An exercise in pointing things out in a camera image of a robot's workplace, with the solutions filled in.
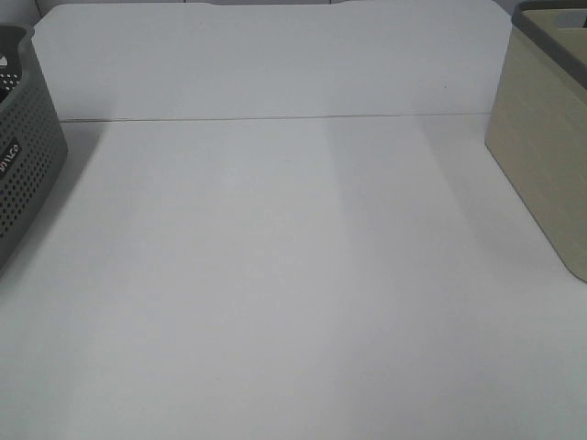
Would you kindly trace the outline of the beige plastic storage bin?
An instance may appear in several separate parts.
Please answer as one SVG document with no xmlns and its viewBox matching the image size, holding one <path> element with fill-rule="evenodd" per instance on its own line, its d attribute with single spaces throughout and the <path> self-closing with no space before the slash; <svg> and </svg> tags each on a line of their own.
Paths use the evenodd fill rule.
<svg viewBox="0 0 587 440">
<path fill-rule="evenodd" d="M 586 279 L 586 4 L 524 1 L 485 145 L 566 269 Z"/>
</svg>

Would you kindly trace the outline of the grey perforated plastic basket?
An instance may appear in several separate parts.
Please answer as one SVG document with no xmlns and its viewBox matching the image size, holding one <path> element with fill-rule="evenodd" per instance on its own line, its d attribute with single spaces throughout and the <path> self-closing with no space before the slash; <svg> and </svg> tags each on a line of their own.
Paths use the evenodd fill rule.
<svg viewBox="0 0 587 440">
<path fill-rule="evenodd" d="M 33 45 L 34 29 L 1 25 L 1 265 L 48 198 L 68 154 Z"/>
</svg>

